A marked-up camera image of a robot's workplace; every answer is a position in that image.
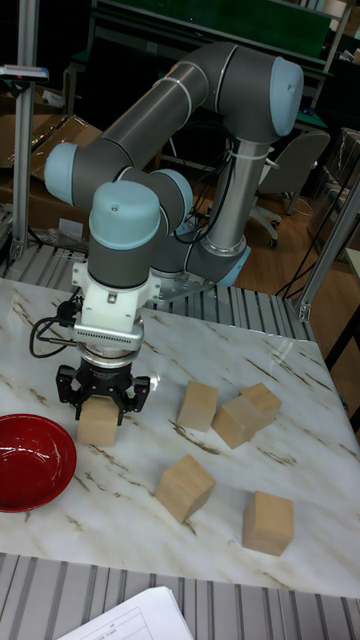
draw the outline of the wooden cube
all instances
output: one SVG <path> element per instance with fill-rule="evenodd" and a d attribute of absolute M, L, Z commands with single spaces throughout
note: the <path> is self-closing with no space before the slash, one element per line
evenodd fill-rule
<path fill-rule="evenodd" d="M 255 384 L 253 387 L 243 389 L 239 395 L 250 400 L 254 407 L 260 411 L 264 427 L 275 420 L 276 414 L 282 405 L 281 400 L 270 389 L 265 387 L 262 382 Z"/>
<path fill-rule="evenodd" d="M 292 500 L 256 491 L 244 512 L 243 547 L 280 556 L 293 538 Z"/>
<path fill-rule="evenodd" d="M 208 500 L 216 480 L 187 455 L 164 471 L 156 497 L 180 523 Z"/>
<path fill-rule="evenodd" d="M 177 424 L 188 429 L 207 431 L 216 413 L 217 396 L 215 387 L 189 380 Z"/>
<path fill-rule="evenodd" d="M 223 404 L 212 426 L 229 447 L 235 449 L 271 424 L 280 406 L 281 400 L 264 384 L 256 384 Z"/>
<path fill-rule="evenodd" d="M 108 396 L 91 396 L 82 405 L 76 440 L 82 444 L 112 447 L 119 407 Z"/>

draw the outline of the white marble surface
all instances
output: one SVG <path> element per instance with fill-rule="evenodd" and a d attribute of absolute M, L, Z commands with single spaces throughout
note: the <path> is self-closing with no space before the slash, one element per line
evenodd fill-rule
<path fill-rule="evenodd" d="M 66 294 L 0 280 L 0 413 L 51 418 L 72 436 L 59 403 L 60 363 L 35 360 L 31 324 Z M 77 445 L 75 477 L 51 504 L 0 514 L 0 551 L 114 568 L 323 594 L 360 596 L 360 450 L 316 344 L 159 312 L 144 312 L 134 366 L 153 390 L 112 449 Z M 234 451 L 210 430 L 174 421 L 187 381 L 219 388 L 219 403 L 264 382 L 283 405 L 275 422 Z M 179 525 L 154 498 L 164 469 L 191 453 L 217 480 L 205 507 Z M 295 539 L 280 558 L 241 546 L 255 490 L 294 501 Z"/>

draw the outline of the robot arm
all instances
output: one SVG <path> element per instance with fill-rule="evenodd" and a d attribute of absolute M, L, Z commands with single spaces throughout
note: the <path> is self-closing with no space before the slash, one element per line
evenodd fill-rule
<path fill-rule="evenodd" d="M 126 252 L 126 269 L 121 269 L 126 277 L 123 282 L 117 278 L 114 286 L 134 286 L 140 253 L 146 269 L 150 265 L 160 271 L 185 268 L 218 282 L 239 260 L 240 241 L 269 146 L 291 131 L 302 88 L 301 68 L 283 58 L 225 42 L 203 47 L 178 62 L 88 147 L 69 143 L 56 147 L 46 165 L 46 186 L 56 197 L 89 211 L 96 190 L 105 183 L 136 182 L 157 195 L 161 224 L 152 242 L 154 257 L 149 262 L 150 248 L 145 245 L 141 252 Z M 176 172 L 149 176 L 141 169 L 200 105 L 222 114 L 239 143 L 219 181 L 206 241 L 195 242 L 189 251 L 189 246 L 174 239 L 164 243 L 189 206 L 186 181 Z M 92 235 L 90 272 L 93 240 Z M 105 255 L 112 258 L 108 251 L 101 253 L 104 259 Z"/>
<path fill-rule="evenodd" d="M 73 284 L 84 294 L 73 326 L 81 366 L 57 377 L 60 397 L 77 407 L 77 417 L 92 394 L 114 398 L 119 422 L 132 410 L 126 389 L 143 337 L 140 311 L 160 288 L 151 266 L 215 282 L 236 269 L 269 146 L 291 131 L 302 88 L 302 71 L 291 62 L 231 43 L 209 45 L 178 62 L 88 147 L 63 143 L 51 152 L 50 193 L 91 210 L 89 260 L 73 270 Z M 200 105 L 224 116 L 237 144 L 206 232 L 180 243 L 171 234 L 192 206 L 190 185 L 175 171 L 142 168 Z M 144 379 L 139 385 L 146 398 Z"/>

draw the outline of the paper sheet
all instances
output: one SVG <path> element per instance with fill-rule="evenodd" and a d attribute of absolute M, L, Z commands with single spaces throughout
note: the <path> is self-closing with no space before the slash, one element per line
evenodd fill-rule
<path fill-rule="evenodd" d="M 147 589 L 58 640 L 193 640 L 173 593 Z"/>

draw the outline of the chair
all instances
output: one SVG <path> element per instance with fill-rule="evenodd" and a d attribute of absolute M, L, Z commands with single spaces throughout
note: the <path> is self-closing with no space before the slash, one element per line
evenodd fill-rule
<path fill-rule="evenodd" d="M 267 158 L 258 186 L 258 194 L 293 193 L 286 212 L 290 216 L 311 169 L 317 166 L 317 159 L 329 140 L 329 134 L 324 131 L 304 133 L 292 140 L 275 162 Z M 268 209 L 259 207 L 257 199 L 258 196 L 254 200 L 250 216 L 268 230 L 271 236 L 270 246 L 276 247 L 278 234 L 275 229 L 279 226 L 281 217 Z"/>

